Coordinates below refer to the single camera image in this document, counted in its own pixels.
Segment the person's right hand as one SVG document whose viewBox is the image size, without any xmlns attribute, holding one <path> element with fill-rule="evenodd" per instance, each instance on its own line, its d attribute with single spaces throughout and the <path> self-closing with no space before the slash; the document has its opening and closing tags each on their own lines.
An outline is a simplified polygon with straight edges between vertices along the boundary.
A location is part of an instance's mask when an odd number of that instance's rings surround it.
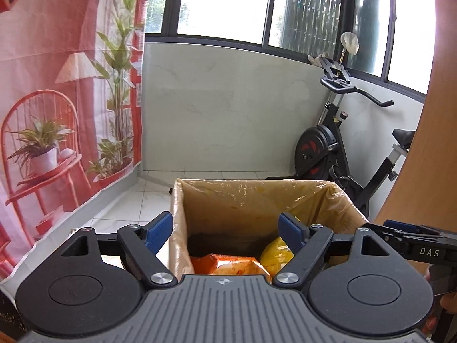
<svg viewBox="0 0 457 343">
<path fill-rule="evenodd" d="M 434 290 L 434 307 L 422 332 L 433 342 L 456 342 L 456 267 L 432 265 L 424 277 Z"/>
</svg>

